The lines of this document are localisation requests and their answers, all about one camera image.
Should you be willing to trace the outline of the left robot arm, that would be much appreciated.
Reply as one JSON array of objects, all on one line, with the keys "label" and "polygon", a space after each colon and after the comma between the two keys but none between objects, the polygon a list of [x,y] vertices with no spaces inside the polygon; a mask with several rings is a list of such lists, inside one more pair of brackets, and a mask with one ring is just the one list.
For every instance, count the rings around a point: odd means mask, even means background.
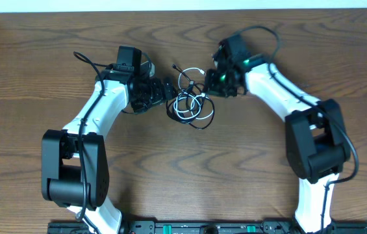
[{"label": "left robot arm", "polygon": [[143,114],[176,96],[169,77],[155,77],[148,55],[121,46],[115,63],[74,56],[96,72],[94,91],[61,130],[42,137],[42,196],[75,213],[75,222],[50,222],[48,233],[133,233],[132,223],[108,198],[110,183],[105,139],[115,119],[130,106]]}]

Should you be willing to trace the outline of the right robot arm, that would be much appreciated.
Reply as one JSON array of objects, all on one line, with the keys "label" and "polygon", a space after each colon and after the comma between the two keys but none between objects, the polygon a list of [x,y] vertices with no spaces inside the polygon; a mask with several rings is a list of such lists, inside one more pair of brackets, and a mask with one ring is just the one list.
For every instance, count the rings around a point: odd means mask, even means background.
[{"label": "right robot arm", "polygon": [[302,91],[268,57],[252,55],[239,34],[219,42],[212,60],[216,67],[207,71],[206,93],[227,98],[241,90],[283,121],[286,158],[299,179],[296,226],[301,233],[322,233],[331,225],[332,189],[350,158],[340,105]]}]

